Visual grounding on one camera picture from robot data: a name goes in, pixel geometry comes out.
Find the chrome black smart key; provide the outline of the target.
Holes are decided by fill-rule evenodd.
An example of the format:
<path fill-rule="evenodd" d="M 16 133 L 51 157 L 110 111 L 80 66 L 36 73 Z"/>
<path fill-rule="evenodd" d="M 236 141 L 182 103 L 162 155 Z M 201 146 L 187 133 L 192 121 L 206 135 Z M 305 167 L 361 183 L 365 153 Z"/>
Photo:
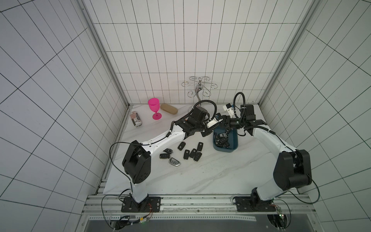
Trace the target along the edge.
<path fill-rule="evenodd" d="M 173 154 L 173 150 L 169 148 L 165 149 L 164 152 L 168 154 Z"/>

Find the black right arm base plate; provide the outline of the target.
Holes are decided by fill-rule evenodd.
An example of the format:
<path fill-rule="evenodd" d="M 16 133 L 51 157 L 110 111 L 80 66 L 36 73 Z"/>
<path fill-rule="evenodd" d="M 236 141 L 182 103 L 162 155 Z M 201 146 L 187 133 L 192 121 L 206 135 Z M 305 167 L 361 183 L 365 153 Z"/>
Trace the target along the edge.
<path fill-rule="evenodd" d="M 232 202 L 236 205 L 238 212 L 275 212 L 276 207 L 270 201 L 261 201 L 257 197 L 235 196 Z"/>

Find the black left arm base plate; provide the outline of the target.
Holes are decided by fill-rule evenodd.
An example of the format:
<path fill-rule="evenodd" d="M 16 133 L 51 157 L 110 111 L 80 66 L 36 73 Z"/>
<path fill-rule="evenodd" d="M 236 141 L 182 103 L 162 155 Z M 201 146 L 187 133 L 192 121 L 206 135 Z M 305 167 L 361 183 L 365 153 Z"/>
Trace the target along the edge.
<path fill-rule="evenodd" d="M 123 200 L 123 206 L 121 208 L 122 213 L 149 213 L 159 212 L 161 206 L 161 197 L 150 197 L 147 196 L 142 202 L 137 203 L 133 197 L 125 197 Z"/>

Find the black smart key fob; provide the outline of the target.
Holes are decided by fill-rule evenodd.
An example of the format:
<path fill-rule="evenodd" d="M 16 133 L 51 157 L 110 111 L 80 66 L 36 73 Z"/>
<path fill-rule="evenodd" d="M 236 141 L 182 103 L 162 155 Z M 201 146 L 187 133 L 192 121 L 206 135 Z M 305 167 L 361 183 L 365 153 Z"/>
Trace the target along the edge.
<path fill-rule="evenodd" d="M 170 158 L 170 154 L 168 153 L 162 153 L 159 155 L 159 158 L 160 159 L 169 159 Z"/>

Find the lone black flip key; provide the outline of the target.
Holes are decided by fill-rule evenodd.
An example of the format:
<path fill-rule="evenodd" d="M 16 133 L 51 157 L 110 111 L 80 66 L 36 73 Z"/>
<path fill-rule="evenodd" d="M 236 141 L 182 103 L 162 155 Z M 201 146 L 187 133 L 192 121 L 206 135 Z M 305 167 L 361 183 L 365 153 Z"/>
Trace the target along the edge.
<path fill-rule="evenodd" d="M 229 134 L 228 133 L 220 133 L 218 135 L 218 137 L 219 137 L 219 140 L 222 140 L 222 139 L 228 140 L 229 139 Z"/>

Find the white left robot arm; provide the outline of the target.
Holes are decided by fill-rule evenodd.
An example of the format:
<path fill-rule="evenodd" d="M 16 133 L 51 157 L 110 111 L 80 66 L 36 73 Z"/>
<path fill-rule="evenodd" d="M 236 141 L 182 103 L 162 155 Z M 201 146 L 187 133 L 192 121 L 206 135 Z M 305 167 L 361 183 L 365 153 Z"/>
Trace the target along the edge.
<path fill-rule="evenodd" d="M 133 141 L 122 161 L 125 174 L 131 182 L 131 198 L 140 204 L 148 197 L 146 179 L 151 174 L 152 158 L 158 156 L 163 150 L 178 142 L 182 142 L 197 132 L 205 137 L 215 125 L 212 120 L 217 114 L 217 106 L 214 105 L 212 114 L 198 107 L 196 103 L 192 110 L 185 116 L 171 122 L 170 129 L 159 136 L 144 142 Z"/>

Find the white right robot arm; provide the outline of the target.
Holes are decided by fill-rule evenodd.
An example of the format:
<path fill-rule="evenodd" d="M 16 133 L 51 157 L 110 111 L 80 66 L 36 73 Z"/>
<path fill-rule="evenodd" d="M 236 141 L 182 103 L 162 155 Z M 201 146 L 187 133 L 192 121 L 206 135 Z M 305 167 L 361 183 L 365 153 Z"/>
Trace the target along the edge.
<path fill-rule="evenodd" d="M 276 164 L 272 179 L 254 188 L 251 197 L 255 202 L 268 202 L 292 188 L 311 185 L 311 161 L 306 150 L 298 150 L 289 145 L 270 129 L 267 123 L 256 119 L 254 106 L 241 105 L 241 115 L 235 114 L 231 104 L 223 106 L 228 116 L 223 117 L 223 127 L 226 129 L 243 129 L 254 136 L 274 155 Z"/>

